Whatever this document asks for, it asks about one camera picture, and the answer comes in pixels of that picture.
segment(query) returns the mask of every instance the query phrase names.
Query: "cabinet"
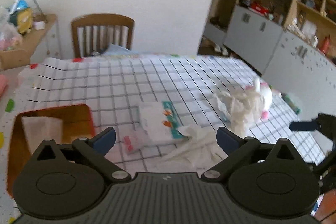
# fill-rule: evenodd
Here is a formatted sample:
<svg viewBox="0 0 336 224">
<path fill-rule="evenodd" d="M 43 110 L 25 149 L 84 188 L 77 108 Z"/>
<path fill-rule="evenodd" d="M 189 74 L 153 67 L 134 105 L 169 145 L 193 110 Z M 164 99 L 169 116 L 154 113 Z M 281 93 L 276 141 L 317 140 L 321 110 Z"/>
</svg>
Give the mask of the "cabinet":
<svg viewBox="0 0 336 224">
<path fill-rule="evenodd" d="M 30 58 L 30 63 L 42 63 L 47 57 L 61 58 L 56 23 L 36 47 L 34 54 Z"/>
<path fill-rule="evenodd" d="M 36 64 L 36 63 L 42 63 L 43 60 L 47 57 L 48 53 L 48 46 L 47 46 L 47 40 L 43 39 L 40 44 L 35 49 L 35 52 L 30 58 L 30 63 L 31 64 Z"/>
<path fill-rule="evenodd" d="M 45 37 L 48 47 L 47 56 L 61 59 L 61 51 L 57 30 L 57 24 L 54 24 Z"/>
<path fill-rule="evenodd" d="M 236 6 L 224 45 L 263 73 L 281 33 L 281 26 L 244 7 Z"/>
<path fill-rule="evenodd" d="M 297 36 L 281 36 L 263 79 L 289 94 L 302 110 L 300 118 L 319 112 L 336 115 L 336 67 Z"/>
</svg>

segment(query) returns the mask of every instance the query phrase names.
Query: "white plush toy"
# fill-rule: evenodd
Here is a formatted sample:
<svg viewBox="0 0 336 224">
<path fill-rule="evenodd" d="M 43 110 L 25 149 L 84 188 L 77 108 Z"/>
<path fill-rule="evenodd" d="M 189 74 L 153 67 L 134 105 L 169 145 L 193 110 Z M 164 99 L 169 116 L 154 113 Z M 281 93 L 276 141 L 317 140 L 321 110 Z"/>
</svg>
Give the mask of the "white plush toy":
<svg viewBox="0 0 336 224">
<path fill-rule="evenodd" d="M 259 78 L 255 78 L 253 81 L 253 86 L 247 86 L 246 90 L 254 89 L 256 92 L 258 92 L 263 98 L 264 98 L 264 109 L 261 114 L 262 119 L 268 118 L 268 110 L 271 107 L 271 104 L 273 102 L 273 94 L 272 90 L 269 87 L 267 83 L 260 83 Z"/>
</svg>

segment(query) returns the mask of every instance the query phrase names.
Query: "wooden chair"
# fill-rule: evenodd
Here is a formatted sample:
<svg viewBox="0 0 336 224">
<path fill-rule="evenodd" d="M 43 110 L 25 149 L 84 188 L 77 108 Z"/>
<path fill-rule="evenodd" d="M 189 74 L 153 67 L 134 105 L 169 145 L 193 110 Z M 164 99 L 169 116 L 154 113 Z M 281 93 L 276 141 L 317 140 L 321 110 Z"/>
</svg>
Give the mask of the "wooden chair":
<svg viewBox="0 0 336 224">
<path fill-rule="evenodd" d="M 131 49 L 133 27 L 133 19 L 116 14 L 92 14 L 74 19 L 71 30 L 75 57 L 106 51 L 111 43 Z"/>
</svg>

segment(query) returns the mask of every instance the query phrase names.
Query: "tablecloth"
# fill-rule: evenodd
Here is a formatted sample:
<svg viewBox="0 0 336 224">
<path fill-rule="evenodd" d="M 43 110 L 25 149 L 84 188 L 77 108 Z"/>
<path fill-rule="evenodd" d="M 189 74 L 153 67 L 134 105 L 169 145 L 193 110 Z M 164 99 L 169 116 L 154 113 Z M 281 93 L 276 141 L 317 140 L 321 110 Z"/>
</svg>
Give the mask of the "tablecloth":
<svg viewBox="0 0 336 224">
<path fill-rule="evenodd" d="M 4 139 L 0 159 L 1 223 L 13 217 L 13 203 L 5 190 L 5 173 L 13 120 L 18 113 L 87 104 L 96 133 L 107 127 L 116 130 L 117 142 L 105 157 L 134 175 L 135 172 L 155 171 L 152 162 L 176 148 L 166 145 L 145 147 L 130 155 L 126 152 L 123 136 L 139 123 L 139 102 L 172 101 L 182 125 L 196 123 L 216 130 L 226 125 L 216 109 L 213 93 L 243 89 L 253 84 L 257 77 L 241 60 L 211 56 L 96 57 L 80 63 L 48 58 L 35 73 L 28 73 L 28 70 L 24 70 L 27 77 L 16 91 L 14 110 L 3 116 L 0 125 Z M 275 97 L 268 119 L 259 120 L 246 135 L 263 143 L 289 138 L 304 160 L 322 161 L 325 156 L 309 132 L 289 130 L 288 125 L 293 120 L 298 120 L 293 110 L 280 97 Z"/>
</svg>

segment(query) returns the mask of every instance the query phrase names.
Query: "screw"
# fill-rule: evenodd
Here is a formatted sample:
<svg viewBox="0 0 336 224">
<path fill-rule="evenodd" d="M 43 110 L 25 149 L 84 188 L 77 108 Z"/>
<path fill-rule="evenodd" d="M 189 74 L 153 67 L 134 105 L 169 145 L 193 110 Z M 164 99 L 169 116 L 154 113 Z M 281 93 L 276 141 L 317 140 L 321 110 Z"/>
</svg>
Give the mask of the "screw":
<svg viewBox="0 0 336 224">
<path fill-rule="evenodd" d="M 115 171 L 112 173 L 114 179 L 125 179 L 128 177 L 128 173 L 124 170 Z"/>
<path fill-rule="evenodd" d="M 221 176 L 221 173 L 215 170 L 209 170 L 204 173 L 204 176 L 208 179 L 218 179 Z"/>
</svg>

